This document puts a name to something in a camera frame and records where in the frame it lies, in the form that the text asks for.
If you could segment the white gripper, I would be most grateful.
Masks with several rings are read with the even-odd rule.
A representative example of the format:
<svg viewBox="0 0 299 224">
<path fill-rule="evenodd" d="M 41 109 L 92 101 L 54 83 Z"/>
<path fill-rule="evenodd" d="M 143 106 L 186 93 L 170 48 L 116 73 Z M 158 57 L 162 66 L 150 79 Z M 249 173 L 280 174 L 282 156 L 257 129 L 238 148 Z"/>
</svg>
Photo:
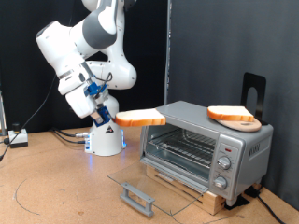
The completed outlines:
<svg viewBox="0 0 299 224">
<path fill-rule="evenodd" d="M 59 79 L 58 90 L 73 111 L 82 119 L 91 116 L 100 125 L 103 122 L 100 108 L 108 96 L 106 82 L 99 85 L 86 63 L 76 65 Z"/>
</svg>

